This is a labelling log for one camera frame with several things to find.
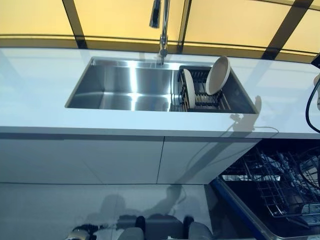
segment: kitchen counter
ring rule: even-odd
[[[29,133],[320,139],[305,120],[320,72],[311,64],[230,57],[248,96],[253,103],[260,96],[262,105],[259,115],[240,114],[235,125],[230,113],[65,108],[91,57],[156,61],[155,53],[0,48],[0,138]],[[213,64],[217,59],[169,54],[165,61]],[[316,99],[310,120],[320,128]]]

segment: tile floor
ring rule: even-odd
[[[110,225],[98,240],[116,240],[146,218],[146,238],[179,237],[183,219],[211,222],[203,185],[46,185],[0,183],[2,239],[63,240],[84,223]]]

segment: faucet spout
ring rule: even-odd
[[[161,0],[154,0],[153,8],[150,19],[150,27],[158,28],[159,27],[159,18],[160,18],[160,6]],[[165,57],[168,54],[168,19],[169,19],[169,6],[170,0],[164,0],[164,10],[163,10],[163,22],[162,22],[162,32],[160,35],[160,50],[159,55],[161,57],[161,64],[164,64]]]

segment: cabinet door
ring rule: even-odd
[[[0,139],[0,182],[156,183],[163,137]]]
[[[68,140],[74,156],[103,184],[156,184],[164,137]]]
[[[165,137],[159,184],[209,184],[260,139]]]

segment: dish drying rack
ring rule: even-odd
[[[190,108],[189,96],[187,91],[187,84],[183,69],[179,70],[178,83],[181,92],[179,94],[180,111],[182,112],[231,112],[228,100],[223,92],[223,88],[214,95],[206,93],[206,81],[210,68],[205,69],[192,69],[192,67],[184,66],[191,73],[194,93],[195,93],[195,107]]]
[[[304,154],[266,155],[259,149],[222,173],[225,181],[254,181],[274,218],[298,225],[320,225],[320,147]]]

